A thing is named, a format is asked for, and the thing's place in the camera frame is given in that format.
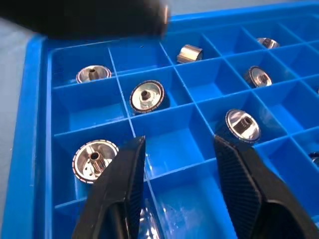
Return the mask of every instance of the gray table surface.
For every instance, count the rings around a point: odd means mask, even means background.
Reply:
[[[293,0],[167,0],[171,13],[185,14]],[[7,180],[25,47],[34,33],[0,18],[0,229],[2,227]]]

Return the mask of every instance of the blue divider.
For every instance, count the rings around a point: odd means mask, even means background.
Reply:
[[[90,190],[72,171],[79,147],[96,139],[120,147],[146,135],[148,214],[142,218],[148,222],[141,221],[140,238],[236,238],[212,145],[216,123],[233,108],[256,119],[262,136],[255,148],[319,223],[319,169],[308,157],[319,151],[318,15],[317,3],[294,3],[174,17],[162,40],[45,40],[41,79],[48,86],[40,90],[47,114],[38,120],[41,129],[46,125],[46,171],[37,178],[45,186],[36,190],[44,209],[34,209],[44,222],[36,222],[41,228],[34,234],[70,238]],[[268,50],[258,37],[281,47]],[[178,64],[185,44],[202,48],[203,60]],[[108,67],[112,78],[76,84],[77,72],[88,65]],[[252,89],[245,82],[254,65],[270,75],[272,86]],[[130,94],[145,80],[161,82],[170,105],[136,115]],[[4,220],[13,223],[11,215]],[[11,233],[4,230],[2,238]]]

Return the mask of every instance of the blue plastic tray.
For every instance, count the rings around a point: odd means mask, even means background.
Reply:
[[[257,37],[276,39],[267,50]],[[178,65],[185,44],[204,59]],[[176,16],[162,41],[129,38],[28,45],[2,238],[70,238],[90,186],[73,174],[76,150],[95,139],[121,146],[147,136],[141,238],[236,238],[220,191],[212,146],[216,122],[232,108],[259,123],[256,149],[319,224],[319,3],[303,2]],[[76,84],[88,65],[113,77]],[[251,89],[253,65],[272,77]],[[128,103],[144,80],[160,81],[168,109],[135,116]]]

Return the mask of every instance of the metal component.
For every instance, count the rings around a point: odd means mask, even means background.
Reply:
[[[271,38],[257,38],[257,41],[268,49],[280,47],[280,44]]]
[[[107,140],[95,140],[81,146],[75,153],[72,169],[84,183],[92,184],[112,162],[119,149]]]
[[[312,162],[319,167],[319,152],[311,152],[309,154]]]
[[[216,125],[215,133],[226,140],[239,140],[255,143],[260,139],[261,131],[256,120],[242,110],[232,109]]]
[[[104,66],[88,66],[83,68],[76,75],[76,82],[77,83],[90,82],[93,80],[110,78],[111,76],[112,76],[112,72],[109,70],[109,68],[106,68]]]
[[[202,58],[203,58],[203,49],[187,44],[181,48],[180,53],[177,56],[177,62],[187,63],[187,62],[199,61]]]
[[[272,85],[269,75],[259,66],[252,66],[244,75],[245,81],[251,87],[263,87]]]
[[[160,82],[144,81],[131,93],[131,107],[138,113],[148,113],[157,109],[164,100],[165,91]]]

